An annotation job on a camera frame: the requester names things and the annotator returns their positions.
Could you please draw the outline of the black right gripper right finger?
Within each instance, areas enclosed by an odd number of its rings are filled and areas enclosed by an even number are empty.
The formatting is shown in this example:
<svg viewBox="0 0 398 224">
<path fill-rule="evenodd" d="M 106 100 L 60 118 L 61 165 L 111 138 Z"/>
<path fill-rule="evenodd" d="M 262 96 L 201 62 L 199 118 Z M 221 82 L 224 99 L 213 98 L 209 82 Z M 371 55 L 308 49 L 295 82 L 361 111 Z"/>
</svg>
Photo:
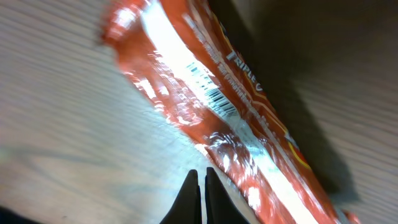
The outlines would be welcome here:
<svg viewBox="0 0 398 224">
<path fill-rule="evenodd" d="M 249 224 L 212 167 L 206 168 L 205 201 L 207 224 Z"/>
</svg>

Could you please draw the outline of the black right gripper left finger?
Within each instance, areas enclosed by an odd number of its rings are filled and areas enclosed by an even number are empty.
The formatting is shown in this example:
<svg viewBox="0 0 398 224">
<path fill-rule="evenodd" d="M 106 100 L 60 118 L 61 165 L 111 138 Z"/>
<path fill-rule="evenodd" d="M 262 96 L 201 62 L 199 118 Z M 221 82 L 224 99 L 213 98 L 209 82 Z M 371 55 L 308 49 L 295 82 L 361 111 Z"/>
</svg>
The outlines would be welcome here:
<svg viewBox="0 0 398 224">
<path fill-rule="evenodd" d="M 160 224 L 202 224 L 201 194 L 196 170 L 188 172 L 171 209 Z"/>
</svg>

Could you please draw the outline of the red Top chocolate bar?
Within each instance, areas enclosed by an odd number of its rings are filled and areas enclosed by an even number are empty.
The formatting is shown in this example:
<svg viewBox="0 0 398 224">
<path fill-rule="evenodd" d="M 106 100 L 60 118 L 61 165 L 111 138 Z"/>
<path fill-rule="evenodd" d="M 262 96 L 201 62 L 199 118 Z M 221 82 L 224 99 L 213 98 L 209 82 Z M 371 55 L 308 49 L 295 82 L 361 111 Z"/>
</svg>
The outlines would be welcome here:
<svg viewBox="0 0 398 224">
<path fill-rule="evenodd" d="M 206 1 L 113 1 L 120 71 L 238 188 L 261 223 L 358 223 L 336 208 Z"/>
</svg>

